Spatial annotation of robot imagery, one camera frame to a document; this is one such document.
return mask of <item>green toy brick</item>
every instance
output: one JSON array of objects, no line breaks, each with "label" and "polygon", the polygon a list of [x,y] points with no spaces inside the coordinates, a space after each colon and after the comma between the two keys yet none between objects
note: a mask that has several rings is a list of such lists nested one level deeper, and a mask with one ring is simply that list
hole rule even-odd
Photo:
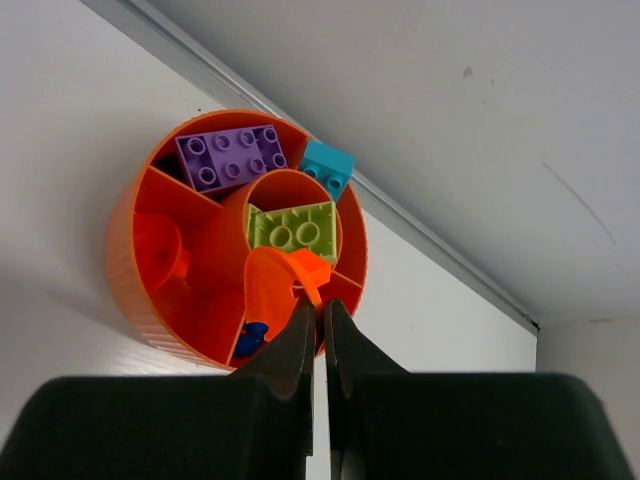
[{"label": "green toy brick", "polygon": [[253,225],[255,224],[256,215],[261,212],[262,210],[255,205],[251,205],[250,203],[247,204],[247,226],[245,231],[247,232],[247,241],[249,242],[249,245],[252,244]]},{"label": "green toy brick", "polygon": [[253,248],[276,247],[285,252],[308,248],[331,264],[338,261],[336,204],[316,203],[255,215]]}]

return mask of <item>orange round organizer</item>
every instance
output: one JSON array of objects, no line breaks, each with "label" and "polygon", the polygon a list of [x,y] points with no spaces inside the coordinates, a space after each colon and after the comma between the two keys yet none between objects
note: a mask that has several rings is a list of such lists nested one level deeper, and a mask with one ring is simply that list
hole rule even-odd
[{"label": "orange round organizer", "polygon": [[[182,181],[176,136],[265,124],[275,128],[288,169],[266,173],[218,201]],[[262,321],[255,317],[265,315],[259,309],[254,312],[251,305],[267,308],[267,304],[249,301],[245,307],[245,263],[250,253],[263,263],[273,261],[269,255],[282,254],[262,257],[254,252],[263,248],[251,250],[247,206],[271,211],[330,200],[318,182],[297,170],[310,138],[271,115],[222,110],[185,122],[153,150],[120,196],[105,240],[106,271],[114,297],[149,343],[177,357],[220,368],[234,369],[247,360],[233,356],[236,342],[245,320]],[[316,277],[307,274],[313,277],[320,305],[340,298],[354,314],[366,277],[367,241],[362,212],[350,185],[336,211],[337,263],[330,267],[328,278],[318,272]],[[255,278],[265,278],[263,273]],[[301,282],[292,279],[279,284],[287,285],[282,303],[286,308],[295,302],[297,283],[292,291],[292,282]],[[256,291],[261,295],[276,292],[266,285]],[[282,312],[270,317],[267,340],[286,324]]]}]

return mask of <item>black robotic claw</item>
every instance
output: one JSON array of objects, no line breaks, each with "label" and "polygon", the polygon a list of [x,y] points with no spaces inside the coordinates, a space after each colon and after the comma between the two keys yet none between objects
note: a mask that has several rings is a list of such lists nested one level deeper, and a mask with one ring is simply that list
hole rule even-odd
[{"label": "black robotic claw", "polygon": [[301,298],[282,333],[231,375],[47,383],[0,454],[0,479],[304,479],[323,337],[335,480],[633,478],[579,380],[412,374],[342,302],[316,324]]}]

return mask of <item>white surface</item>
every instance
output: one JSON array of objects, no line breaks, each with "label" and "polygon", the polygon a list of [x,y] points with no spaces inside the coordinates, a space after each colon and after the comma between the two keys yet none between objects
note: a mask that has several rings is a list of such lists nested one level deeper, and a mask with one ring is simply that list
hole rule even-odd
[{"label": "white surface", "polygon": [[609,415],[627,459],[640,476],[640,322],[571,322],[545,325],[538,337],[542,372],[582,378]]},{"label": "white surface", "polygon": [[151,3],[534,318],[640,318],[638,2]]},{"label": "white surface", "polygon": [[[199,374],[141,343],[102,268],[106,219],[176,124],[215,102],[76,0],[0,3],[0,438],[28,396],[70,374]],[[356,317],[402,365],[532,370],[535,337],[367,217],[369,283]],[[324,365],[316,455],[329,465]]]}]

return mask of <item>orange object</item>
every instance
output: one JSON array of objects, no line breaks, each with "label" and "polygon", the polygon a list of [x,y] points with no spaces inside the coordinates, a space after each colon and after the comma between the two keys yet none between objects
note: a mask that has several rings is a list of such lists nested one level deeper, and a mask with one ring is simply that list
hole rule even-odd
[{"label": "orange object", "polygon": [[307,249],[293,253],[273,247],[252,250],[244,267],[245,321],[268,325],[265,340],[272,340],[287,325],[296,306],[294,286],[303,289],[319,309],[318,287],[330,277],[331,265]]},{"label": "orange object", "polygon": [[136,213],[133,238],[136,262],[148,291],[162,287],[172,276],[184,280],[191,254],[182,248],[180,230],[169,217]]},{"label": "orange object", "polygon": [[[176,155],[178,135],[265,124],[274,126],[290,169],[267,173],[220,202],[158,168]],[[309,139],[303,130],[271,115],[222,110],[180,125],[147,158],[111,214],[105,265],[116,302],[152,345],[192,362],[227,369],[239,365],[232,356],[245,321],[244,265],[251,251],[246,240],[246,206],[251,203],[268,211],[329,200],[319,183],[295,170]],[[351,186],[336,207],[338,261],[331,267],[329,281],[317,291],[322,304],[339,297],[353,314],[366,277],[367,242]],[[149,267],[144,259],[147,253],[142,253],[140,225],[134,232],[138,223],[134,218],[142,218],[140,214],[163,216],[178,229],[181,246],[169,227],[167,231],[173,233],[167,238],[151,241],[153,248],[168,252],[169,259],[177,258],[175,263],[168,260],[166,268],[154,270],[159,264],[151,261]],[[176,251],[191,253],[184,278],[186,254],[176,256]]]}]

